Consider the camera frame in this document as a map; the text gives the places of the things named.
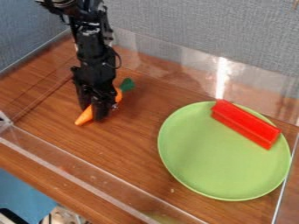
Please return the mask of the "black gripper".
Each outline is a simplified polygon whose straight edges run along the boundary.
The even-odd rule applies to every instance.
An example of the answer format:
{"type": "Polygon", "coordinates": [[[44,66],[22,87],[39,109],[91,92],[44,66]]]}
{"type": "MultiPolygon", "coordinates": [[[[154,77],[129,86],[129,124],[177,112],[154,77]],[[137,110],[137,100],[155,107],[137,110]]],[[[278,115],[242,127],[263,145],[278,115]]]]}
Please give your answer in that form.
{"type": "Polygon", "coordinates": [[[86,109],[91,104],[93,118],[101,121],[118,106],[117,95],[113,94],[118,69],[117,55],[113,52],[106,52],[102,56],[79,52],[78,59],[79,66],[74,66],[71,71],[79,106],[86,109]]]}

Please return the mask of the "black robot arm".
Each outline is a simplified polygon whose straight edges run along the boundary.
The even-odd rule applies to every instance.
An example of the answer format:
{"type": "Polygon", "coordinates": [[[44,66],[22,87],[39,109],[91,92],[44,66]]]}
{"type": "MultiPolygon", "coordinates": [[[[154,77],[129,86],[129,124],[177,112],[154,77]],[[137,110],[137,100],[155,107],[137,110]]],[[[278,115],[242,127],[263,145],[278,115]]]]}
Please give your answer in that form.
{"type": "Polygon", "coordinates": [[[109,116],[117,103],[118,91],[114,87],[118,53],[110,43],[114,40],[109,23],[109,7],[103,0],[35,0],[60,16],[70,26],[77,46],[79,66],[74,66],[73,81],[77,87],[79,105],[83,110],[91,107],[93,120],[109,116]]]}

